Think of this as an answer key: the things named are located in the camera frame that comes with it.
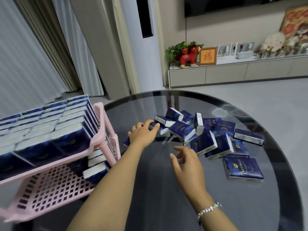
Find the pink rack shelf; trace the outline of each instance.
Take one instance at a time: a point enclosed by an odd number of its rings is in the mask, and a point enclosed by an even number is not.
[[[94,185],[83,177],[75,175],[66,163],[75,161],[100,148],[109,164],[113,166],[121,157],[118,136],[115,134],[102,103],[93,105],[99,121],[98,133],[90,141],[90,147],[83,152],[64,159],[37,167],[33,170],[18,174],[0,181],[0,185],[25,178],[8,209],[0,208],[0,217],[4,222],[24,222],[32,220],[60,206],[89,195]],[[108,147],[106,129],[114,150]]]

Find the curtain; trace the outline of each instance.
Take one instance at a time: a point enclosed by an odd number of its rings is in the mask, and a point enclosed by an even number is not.
[[[153,3],[154,3],[154,9],[155,9],[156,29],[157,29],[157,39],[158,39],[158,47],[159,47],[159,54],[160,54],[161,73],[163,75],[164,86],[167,86],[168,83],[169,83],[169,80],[168,80],[168,62],[167,62],[167,59],[165,57],[164,35],[163,35],[163,28],[162,28],[162,25],[161,25],[159,2],[158,2],[158,0],[153,0]]]
[[[112,5],[113,5],[113,12],[116,20],[115,22],[120,39],[129,86],[132,94],[140,93],[141,88],[138,80],[136,65],[132,53],[131,43],[129,41],[129,36],[126,28],[121,2],[120,0],[112,0]]]
[[[0,52],[0,117],[68,91],[13,0],[0,0]]]
[[[15,0],[69,91],[81,87],[51,0]]]
[[[69,0],[52,0],[83,92],[104,95],[98,71]]]

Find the beige curtain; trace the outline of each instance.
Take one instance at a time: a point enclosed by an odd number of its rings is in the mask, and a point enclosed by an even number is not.
[[[15,0],[69,91],[81,88],[52,0]]]
[[[115,16],[115,22],[120,39],[121,49],[123,53],[124,63],[126,67],[126,73],[128,77],[129,86],[132,94],[140,93],[140,84],[138,80],[136,65],[132,53],[132,46],[129,41],[128,32],[126,28],[126,22],[124,19],[122,6],[120,0],[112,0],[113,13]]]
[[[168,62],[165,57],[164,35],[163,35],[163,28],[161,25],[159,2],[158,0],[153,0],[153,3],[155,10],[155,18],[156,18],[156,29],[157,29],[157,39],[158,39],[158,47],[160,55],[161,73],[163,75],[164,86],[168,86],[169,85]]]

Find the tv cabinet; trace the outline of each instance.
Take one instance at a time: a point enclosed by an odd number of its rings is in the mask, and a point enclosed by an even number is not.
[[[255,56],[247,59],[225,56],[218,57],[216,65],[181,69],[170,63],[168,70],[170,89],[299,77],[308,77],[307,54],[261,60]]]

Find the black cable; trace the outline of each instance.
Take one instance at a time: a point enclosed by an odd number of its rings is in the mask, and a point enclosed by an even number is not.
[[[185,42],[187,42],[187,25],[186,25],[186,21],[187,18],[185,18]]]

